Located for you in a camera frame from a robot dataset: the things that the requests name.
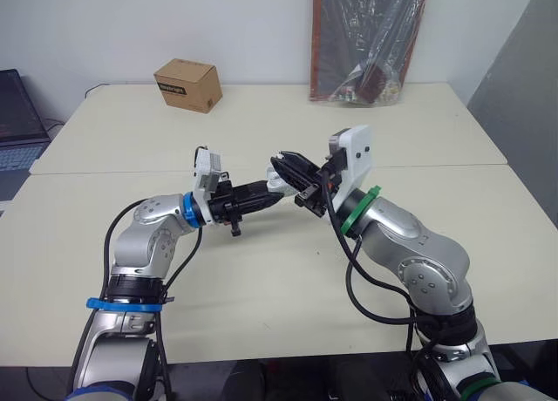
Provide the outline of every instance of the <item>green ring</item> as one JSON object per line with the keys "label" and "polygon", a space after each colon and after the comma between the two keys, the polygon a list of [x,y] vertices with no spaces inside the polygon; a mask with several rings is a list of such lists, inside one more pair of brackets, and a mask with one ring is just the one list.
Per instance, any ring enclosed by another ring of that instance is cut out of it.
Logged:
{"label": "green ring", "polygon": [[486,388],[488,386],[493,386],[499,384],[500,381],[495,377],[486,377],[481,379],[480,381],[475,382],[474,384],[470,384],[465,388],[463,392],[461,392],[461,399],[460,401],[467,401],[473,394]]}
{"label": "green ring", "polygon": [[380,186],[375,186],[371,188],[368,193],[364,196],[363,199],[360,200],[355,210],[350,213],[347,217],[343,225],[341,226],[341,232],[345,235],[353,226],[353,224],[357,221],[360,215],[363,214],[364,210],[370,205],[372,201],[374,201],[378,195],[380,194],[380,190],[382,188]]}

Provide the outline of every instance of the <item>robotic arm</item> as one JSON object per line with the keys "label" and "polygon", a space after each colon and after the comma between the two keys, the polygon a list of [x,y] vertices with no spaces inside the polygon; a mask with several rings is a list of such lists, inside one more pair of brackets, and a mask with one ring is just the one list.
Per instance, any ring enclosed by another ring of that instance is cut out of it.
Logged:
{"label": "robotic arm", "polygon": [[67,399],[151,399],[166,366],[161,334],[157,343],[151,335],[160,331],[160,311],[170,302],[167,291],[177,274],[163,281],[176,242],[212,224],[230,224],[233,236],[240,235],[244,214],[270,207],[282,197],[269,192],[264,180],[233,187],[221,171],[219,155],[199,148],[192,193],[138,202],[132,225],[116,241],[106,291],[87,303],[93,312],[71,369]]}
{"label": "robotic arm", "polygon": [[413,363],[425,399],[548,401],[525,385],[500,381],[474,313],[466,281],[466,251],[456,241],[433,233],[413,214],[378,197],[379,187],[368,193],[358,189],[371,168],[366,157],[370,147],[370,128],[358,126],[330,138],[330,155],[322,167],[291,152],[280,152],[271,163],[299,191],[298,206],[320,217],[329,209],[334,228],[341,226],[340,241],[344,241],[342,234],[361,240],[364,252],[403,283],[416,315],[431,320],[415,322],[424,348]]}

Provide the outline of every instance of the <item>gray wall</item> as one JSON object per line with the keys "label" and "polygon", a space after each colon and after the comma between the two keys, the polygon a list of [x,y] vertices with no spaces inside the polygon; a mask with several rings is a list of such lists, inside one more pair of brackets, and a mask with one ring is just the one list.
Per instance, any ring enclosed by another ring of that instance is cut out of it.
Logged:
{"label": "gray wall", "polygon": [[558,0],[531,0],[469,110],[558,226]]}

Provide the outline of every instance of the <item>brown box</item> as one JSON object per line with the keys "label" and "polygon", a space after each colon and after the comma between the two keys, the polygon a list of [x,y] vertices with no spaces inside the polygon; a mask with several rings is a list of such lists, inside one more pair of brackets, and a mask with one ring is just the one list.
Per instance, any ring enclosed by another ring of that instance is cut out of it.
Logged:
{"label": "brown box", "polygon": [[175,58],[154,76],[169,106],[208,113],[222,97],[214,65]]}

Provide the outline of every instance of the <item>table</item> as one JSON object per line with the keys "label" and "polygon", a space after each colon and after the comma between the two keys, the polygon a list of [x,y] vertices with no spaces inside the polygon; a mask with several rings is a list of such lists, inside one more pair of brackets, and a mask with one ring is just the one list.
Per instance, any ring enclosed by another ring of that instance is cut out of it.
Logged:
{"label": "table", "polygon": [[[258,176],[231,170],[234,183]],[[0,217],[1,365],[68,365],[99,292],[102,242],[127,203],[185,192],[190,172],[32,175]],[[506,165],[377,167],[364,188],[410,209],[471,257],[468,280],[489,343],[558,337],[558,232]],[[116,234],[129,222],[124,219]],[[402,350],[405,328],[369,321],[344,290],[346,260],[325,221],[282,200],[247,215],[242,236],[208,229],[163,311],[170,362]],[[195,234],[183,237],[174,268]],[[361,255],[365,268],[395,277]],[[378,314],[406,316],[402,298],[355,278]]]}
{"label": "table", "polygon": [[259,167],[278,151],[323,161],[331,134],[368,124],[376,167],[506,164],[448,84],[407,84],[401,102],[376,109],[308,101],[304,85],[225,85],[209,114],[165,105],[156,85],[91,92],[31,172],[184,170],[193,150],[221,154],[223,170]]}

